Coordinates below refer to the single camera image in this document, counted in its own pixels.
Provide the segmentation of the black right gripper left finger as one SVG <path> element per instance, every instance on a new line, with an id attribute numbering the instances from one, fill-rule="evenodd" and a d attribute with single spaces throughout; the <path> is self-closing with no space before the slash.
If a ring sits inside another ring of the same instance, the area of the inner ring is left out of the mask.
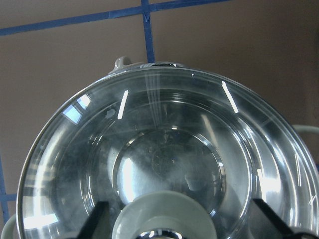
<path id="1" fill-rule="evenodd" d="M 110 212 L 108 202 L 98 202 L 78 234 L 78 239 L 108 239 Z"/>

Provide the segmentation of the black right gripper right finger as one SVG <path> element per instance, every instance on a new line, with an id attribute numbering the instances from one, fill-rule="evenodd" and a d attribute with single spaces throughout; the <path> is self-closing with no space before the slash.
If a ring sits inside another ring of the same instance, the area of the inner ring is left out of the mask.
<path id="1" fill-rule="evenodd" d="M 250 231 L 254 239 L 293 239 L 294 232 L 262 199 L 252 199 Z"/>

